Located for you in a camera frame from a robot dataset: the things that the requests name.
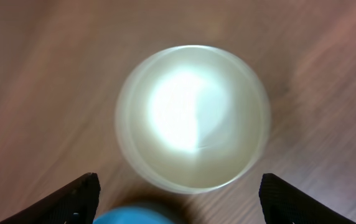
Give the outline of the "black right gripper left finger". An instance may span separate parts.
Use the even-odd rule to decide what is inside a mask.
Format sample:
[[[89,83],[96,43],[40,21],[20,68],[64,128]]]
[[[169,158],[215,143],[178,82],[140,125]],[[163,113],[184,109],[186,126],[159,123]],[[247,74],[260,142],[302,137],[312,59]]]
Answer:
[[[100,190],[98,175],[86,173],[0,224],[92,224]]]

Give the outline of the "cream bowl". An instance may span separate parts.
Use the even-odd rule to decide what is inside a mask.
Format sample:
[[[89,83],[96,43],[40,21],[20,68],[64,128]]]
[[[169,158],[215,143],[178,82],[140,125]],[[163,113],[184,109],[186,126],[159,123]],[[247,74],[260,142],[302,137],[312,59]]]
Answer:
[[[127,77],[115,112],[116,139],[146,181],[178,194],[232,183],[261,157],[271,109],[256,73],[216,47],[161,50]]]

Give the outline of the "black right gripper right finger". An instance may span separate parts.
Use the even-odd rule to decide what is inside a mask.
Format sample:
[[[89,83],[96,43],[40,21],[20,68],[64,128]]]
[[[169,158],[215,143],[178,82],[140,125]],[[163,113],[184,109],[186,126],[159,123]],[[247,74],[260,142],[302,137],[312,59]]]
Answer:
[[[356,224],[275,174],[263,174],[259,189],[266,224]]]

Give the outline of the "teal blue bowl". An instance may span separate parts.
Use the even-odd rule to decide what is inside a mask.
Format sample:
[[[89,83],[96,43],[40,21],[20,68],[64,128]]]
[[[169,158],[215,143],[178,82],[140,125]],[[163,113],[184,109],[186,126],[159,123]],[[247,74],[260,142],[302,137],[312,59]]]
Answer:
[[[173,220],[154,210],[128,206],[110,210],[93,221],[93,224],[173,224]]]

